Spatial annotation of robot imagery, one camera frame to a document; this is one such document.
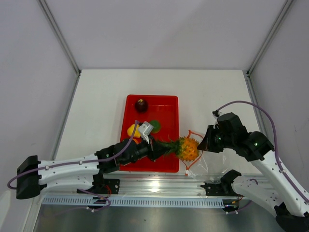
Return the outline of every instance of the white tabletop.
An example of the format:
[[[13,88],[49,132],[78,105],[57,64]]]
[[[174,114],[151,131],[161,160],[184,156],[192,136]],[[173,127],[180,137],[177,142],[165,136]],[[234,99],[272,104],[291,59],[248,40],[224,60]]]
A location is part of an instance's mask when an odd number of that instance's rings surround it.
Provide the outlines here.
[[[250,101],[242,71],[219,70],[83,70],[57,152],[57,160],[82,157],[119,142],[129,94],[176,95],[180,136],[194,130],[205,134],[212,111],[235,100]],[[253,108],[234,104],[222,112],[237,114],[248,131],[258,131]],[[233,150],[205,152],[194,174],[235,169],[260,172]],[[183,164],[179,174],[183,174]]]

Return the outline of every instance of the red tray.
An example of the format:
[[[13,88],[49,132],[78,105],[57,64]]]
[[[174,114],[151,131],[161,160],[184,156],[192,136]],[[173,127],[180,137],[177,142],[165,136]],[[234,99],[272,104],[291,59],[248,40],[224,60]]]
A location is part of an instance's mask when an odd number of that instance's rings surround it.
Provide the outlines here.
[[[140,114],[135,110],[135,102],[138,99],[145,99],[148,102],[146,113]],[[128,139],[127,129],[139,122],[156,119],[161,123],[161,130],[157,134],[152,134],[155,139],[161,141],[176,140],[179,138],[178,119],[178,98],[176,96],[163,95],[128,95],[126,98],[126,108],[122,123],[120,141]],[[120,166],[121,171],[135,172],[164,172],[176,173],[179,171],[179,159],[175,154],[161,156],[155,162],[144,157],[136,163]]]

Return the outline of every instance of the dark purple fruit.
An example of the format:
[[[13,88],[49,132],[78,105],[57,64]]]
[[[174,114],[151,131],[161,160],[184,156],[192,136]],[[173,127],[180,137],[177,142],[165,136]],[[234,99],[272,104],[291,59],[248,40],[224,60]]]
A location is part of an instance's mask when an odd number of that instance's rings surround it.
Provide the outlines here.
[[[144,99],[139,99],[135,103],[135,109],[139,113],[145,113],[148,110],[148,103]]]

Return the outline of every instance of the lime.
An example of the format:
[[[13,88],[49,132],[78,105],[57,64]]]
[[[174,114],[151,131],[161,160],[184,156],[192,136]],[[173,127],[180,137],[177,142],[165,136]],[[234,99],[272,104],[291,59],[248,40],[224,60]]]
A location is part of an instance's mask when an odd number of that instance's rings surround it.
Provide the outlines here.
[[[154,127],[151,133],[156,134],[161,130],[161,123],[158,120],[151,120],[149,123]]]

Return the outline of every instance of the white wall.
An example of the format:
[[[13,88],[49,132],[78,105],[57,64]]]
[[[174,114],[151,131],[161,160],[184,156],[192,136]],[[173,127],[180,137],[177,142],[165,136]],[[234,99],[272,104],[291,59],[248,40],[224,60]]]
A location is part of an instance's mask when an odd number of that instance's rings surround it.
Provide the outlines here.
[[[282,160],[309,190],[308,9],[309,1],[295,1],[252,80],[259,103],[276,123]]]
[[[0,1],[0,38],[1,196],[26,157],[51,157],[76,76],[35,0]],[[20,231],[29,209],[11,194],[4,232]]]
[[[47,0],[81,69],[247,70],[285,0]]]

